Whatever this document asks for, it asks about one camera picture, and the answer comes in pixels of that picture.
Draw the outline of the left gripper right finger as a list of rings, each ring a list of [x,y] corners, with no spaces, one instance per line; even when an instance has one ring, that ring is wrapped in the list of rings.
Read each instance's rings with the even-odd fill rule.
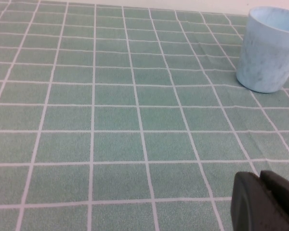
[[[289,231],[289,180],[270,170],[262,170],[260,179],[273,203],[270,221],[275,231]]]

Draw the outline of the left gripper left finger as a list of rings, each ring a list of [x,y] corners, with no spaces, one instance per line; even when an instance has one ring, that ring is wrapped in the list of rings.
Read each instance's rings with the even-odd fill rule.
[[[260,176],[240,171],[235,174],[231,220],[235,231],[274,231],[270,221],[273,203]]]

